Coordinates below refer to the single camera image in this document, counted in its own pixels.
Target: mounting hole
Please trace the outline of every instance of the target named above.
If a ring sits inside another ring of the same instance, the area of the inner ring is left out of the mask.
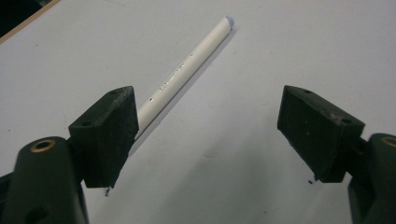
[[[38,207],[31,210],[25,217],[25,222],[29,224],[38,223],[49,215],[49,212],[44,207]]]
[[[52,149],[55,146],[55,143],[56,143],[55,140],[52,140],[52,139],[42,140],[42,141],[35,143],[30,148],[30,150],[33,153],[45,152],[45,151]]]
[[[394,137],[383,137],[381,138],[382,142],[387,144],[388,146],[391,147],[396,147],[396,138]]]
[[[92,121],[86,120],[81,125],[84,126],[84,127],[91,126],[92,125]]]
[[[341,119],[341,122],[348,124],[348,123],[352,123],[352,120],[350,120],[350,119]]]

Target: white surface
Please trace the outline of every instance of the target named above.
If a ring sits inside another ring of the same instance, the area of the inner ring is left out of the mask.
[[[396,133],[396,2],[63,0],[0,46],[0,174],[107,91],[149,98],[221,17],[231,35],[164,111],[91,223],[350,223],[276,129],[283,86]]]
[[[137,139],[149,124],[165,108],[178,91],[195,74],[200,66],[209,58],[215,49],[233,28],[233,19],[224,17],[201,40],[191,53],[181,62],[175,71],[161,84],[160,87],[137,110],[139,132]]]

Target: screw hole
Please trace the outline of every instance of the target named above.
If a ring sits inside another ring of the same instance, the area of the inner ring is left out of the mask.
[[[350,119],[341,119],[341,122],[346,123],[346,124],[352,123],[352,121]]]
[[[40,142],[35,143],[31,148],[31,152],[33,153],[40,153],[50,150],[55,146],[55,141],[52,139],[46,139]]]
[[[92,125],[92,121],[90,121],[90,120],[84,121],[81,125],[84,127],[90,126],[90,125]]]
[[[50,141],[44,141],[44,142],[40,142],[38,143],[35,148],[37,149],[43,149],[44,147],[49,147],[50,146]]]
[[[25,222],[35,224],[46,218],[48,215],[49,212],[44,207],[38,207],[27,214]]]

